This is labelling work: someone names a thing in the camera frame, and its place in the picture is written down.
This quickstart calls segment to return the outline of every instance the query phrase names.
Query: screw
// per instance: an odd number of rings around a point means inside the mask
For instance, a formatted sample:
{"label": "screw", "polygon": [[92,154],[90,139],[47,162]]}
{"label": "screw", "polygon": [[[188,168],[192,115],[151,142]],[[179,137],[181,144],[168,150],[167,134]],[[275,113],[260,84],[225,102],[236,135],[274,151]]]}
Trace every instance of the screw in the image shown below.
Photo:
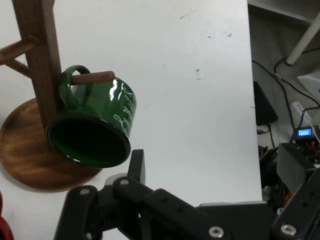
{"label": "screw", "polygon": [[129,181],[127,179],[123,179],[120,181],[121,185],[127,185],[129,183]]}
{"label": "screw", "polygon": [[86,195],[86,194],[88,194],[88,193],[90,193],[90,190],[89,190],[88,188],[84,188],[84,189],[82,189],[82,190],[80,191],[80,194],[81,194],[81,195]]}
{"label": "screw", "polygon": [[225,232],[219,226],[212,226],[209,228],[209,235],[214,239],[221,239],[224,237]]}
{"label": "screw", "polygon": [[294,236],[297,234],[297,229],[289,224],[284,224],[281,226],[281,232],[288,236]]}

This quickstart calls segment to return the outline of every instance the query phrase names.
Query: green mug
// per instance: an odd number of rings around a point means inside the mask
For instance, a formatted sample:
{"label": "green mug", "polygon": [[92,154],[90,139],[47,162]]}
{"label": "green mug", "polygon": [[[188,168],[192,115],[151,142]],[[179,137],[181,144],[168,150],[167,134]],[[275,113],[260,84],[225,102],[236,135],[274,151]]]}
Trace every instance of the green mug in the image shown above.
{"label": "green mug", "polygon": [[68,159],[96,168],[123,163],[131,152],[129,135],[136,112],[136,96],[121,79],[77,85],[72,75],[90,73],[71,66],[60,77],[64,110],[46,128],[50,145]]}

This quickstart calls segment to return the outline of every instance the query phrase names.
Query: round wooden base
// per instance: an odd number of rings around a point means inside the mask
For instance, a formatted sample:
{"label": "round wooden base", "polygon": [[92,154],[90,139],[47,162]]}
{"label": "round wooden base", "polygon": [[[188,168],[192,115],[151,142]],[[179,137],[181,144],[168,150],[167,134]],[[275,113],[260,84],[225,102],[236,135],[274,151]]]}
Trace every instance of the round wooden base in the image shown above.
{"label": "round wooden base", "polygon": [[101,170],[69,161],[50,148],[35,98],[17,107],[3,123],[0,161],[13,178],[45,191],[70,189]]}

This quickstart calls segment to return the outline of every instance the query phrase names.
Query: red object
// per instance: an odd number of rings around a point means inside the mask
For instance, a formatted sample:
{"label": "red object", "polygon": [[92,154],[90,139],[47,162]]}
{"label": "red object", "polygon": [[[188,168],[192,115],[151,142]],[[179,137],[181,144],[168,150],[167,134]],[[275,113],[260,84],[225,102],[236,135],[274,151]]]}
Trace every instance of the red object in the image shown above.
{"label": "red object", "polygon": [[2,207],[3,207],[3,201],[2,201],[2,195],[0,192],[0,236],[4,238],[3,240],[15,240],[14,235],[12,234],[12,231],[8,223],[1,216]]}

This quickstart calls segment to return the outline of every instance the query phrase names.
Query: white table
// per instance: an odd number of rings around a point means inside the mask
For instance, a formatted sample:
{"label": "white table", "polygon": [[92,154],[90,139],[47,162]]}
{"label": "white table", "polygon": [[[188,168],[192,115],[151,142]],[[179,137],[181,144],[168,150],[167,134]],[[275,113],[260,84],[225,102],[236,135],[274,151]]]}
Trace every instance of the white table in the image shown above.
{"label": "white table", "polygon": [[[146,185],[186,202],[259,201],[246,0],[56,0],[62,69],[113,70],[137,96],[132,149],[144,149]],[[0,2],[0,46],[20,39],[10,0]],[[0,68],[0,121],[34,97],[31,81]],[[101,189],[129,161],[88,184]],[[23,186],[0,167],[4,217],[17,240],[54,236],[67,192]],[[117,230],[104,239],[124,239]]]}

